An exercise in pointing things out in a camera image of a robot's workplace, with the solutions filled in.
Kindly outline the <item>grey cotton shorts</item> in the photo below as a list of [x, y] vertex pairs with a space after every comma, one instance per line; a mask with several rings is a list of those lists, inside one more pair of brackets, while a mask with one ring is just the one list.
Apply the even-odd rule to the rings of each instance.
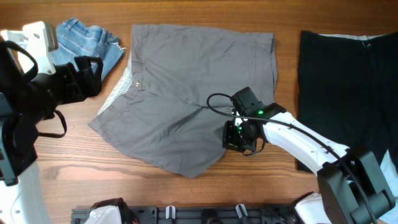
[[224, 154], [228, 96], [249, 87], [265, 104], [277, 82], [271, 32], [136, 24], [132, 81], [90, 123], [121, 153], [192, 179]]

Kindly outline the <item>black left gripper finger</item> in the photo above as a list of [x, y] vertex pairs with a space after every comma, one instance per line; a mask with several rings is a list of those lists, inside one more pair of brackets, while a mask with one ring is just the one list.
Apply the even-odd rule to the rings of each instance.
[[103, 61], [99, 57], [78, 56], [74, 58], [78, 73], [91, 82], [100, 83]]
[[83, 81], [82, 93], [85, 97], [93, 97], [102, 91], [101, 79], [86, 77]]

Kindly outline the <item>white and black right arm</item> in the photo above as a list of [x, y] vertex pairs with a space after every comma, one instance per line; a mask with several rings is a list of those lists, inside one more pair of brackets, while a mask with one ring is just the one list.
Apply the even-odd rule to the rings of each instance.
[[258, 139], [286, 150], [317, 177], [319, 191], [294, 205], [301, 223], [372, 223], [396, 201], [374, 154], [331, 141], [277, 103], [264, 105], [249, 87], [230, 96], [223, 147], [256, 154]]

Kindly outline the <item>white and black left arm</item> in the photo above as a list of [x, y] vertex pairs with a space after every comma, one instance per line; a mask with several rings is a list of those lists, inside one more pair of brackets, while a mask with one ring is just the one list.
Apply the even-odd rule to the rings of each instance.
[[39, 73], [34, 62], [21, 73], [10, 50], [29, 55], [15, 42], [1, 42], [1, 223], [50, 223], [34, 143], [64, 134], [40, 132], [37, 124], [58, 116], [66, 129], [57, 107], [98, 95], [103, 61], [75, 57], [75, 63], [55, 66], [53, 74]]

